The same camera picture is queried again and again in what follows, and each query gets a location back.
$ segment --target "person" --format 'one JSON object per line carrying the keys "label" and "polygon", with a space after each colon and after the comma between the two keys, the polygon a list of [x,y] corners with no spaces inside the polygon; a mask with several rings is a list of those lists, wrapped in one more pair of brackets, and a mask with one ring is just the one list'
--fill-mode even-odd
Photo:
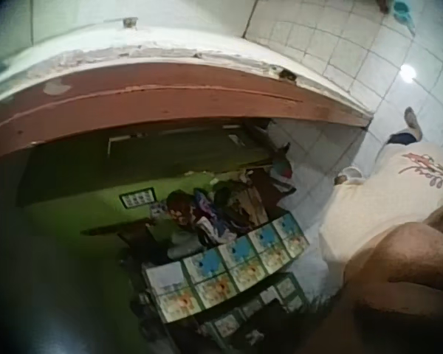
{"label": "person", "polygon": [[353,277],[394,228],[424,221],[443,206],[443,152],[422,141],[412,108],[404,118],[408,127],[390,136],[369,178],[347,167],[334,180],[319,237],[338,284]]}
{"label": "person", "polygon": [[340,290],[263,333],[260,353],[443,353],[443,152],[413,109],[369,178],[347,167],[320,225]]}

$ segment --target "bucket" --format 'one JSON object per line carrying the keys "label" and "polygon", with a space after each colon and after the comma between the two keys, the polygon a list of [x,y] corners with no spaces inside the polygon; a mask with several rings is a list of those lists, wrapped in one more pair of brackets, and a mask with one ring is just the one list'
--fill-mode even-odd
{"label": "bucket", "polygon": [[394,18],[401,24],[407,26],[411,34],[415,36],[415,25],[413,24],[411,10],[408,4],[402,0],[394,1],[394,6],[392,7],[394,12]]}

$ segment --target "white wall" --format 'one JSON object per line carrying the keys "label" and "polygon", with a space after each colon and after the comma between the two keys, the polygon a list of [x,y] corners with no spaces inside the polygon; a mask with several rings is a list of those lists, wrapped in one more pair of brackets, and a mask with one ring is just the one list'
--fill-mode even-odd
{"label": "white wall", "polygon": [[140,26],[241,37],[255,0],[5,0],[0,59],[81,27],[138,17]]}

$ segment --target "skin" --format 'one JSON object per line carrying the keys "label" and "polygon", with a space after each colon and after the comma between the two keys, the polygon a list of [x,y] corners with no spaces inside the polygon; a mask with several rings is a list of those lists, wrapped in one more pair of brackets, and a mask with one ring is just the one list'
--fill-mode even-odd
{"label": "skin", "polygon": [[403,316],[408,323],[443,321],[441,232],[407,223],[378,235],[350,263],[354,271],[341,298],[297,353],[366,353],[354,318],[357,306]]}

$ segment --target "foot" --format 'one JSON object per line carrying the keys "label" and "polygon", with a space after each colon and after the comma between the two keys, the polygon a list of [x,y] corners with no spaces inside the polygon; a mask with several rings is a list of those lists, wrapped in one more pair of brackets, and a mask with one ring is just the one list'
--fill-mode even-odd
{"label": "foot", "polygon": [[416,120],[415,112],[411,107],[408,107],[404,113],[405,123],[413,131],[417,140],[422,140],[422,128],[420,128],[419,122]]}

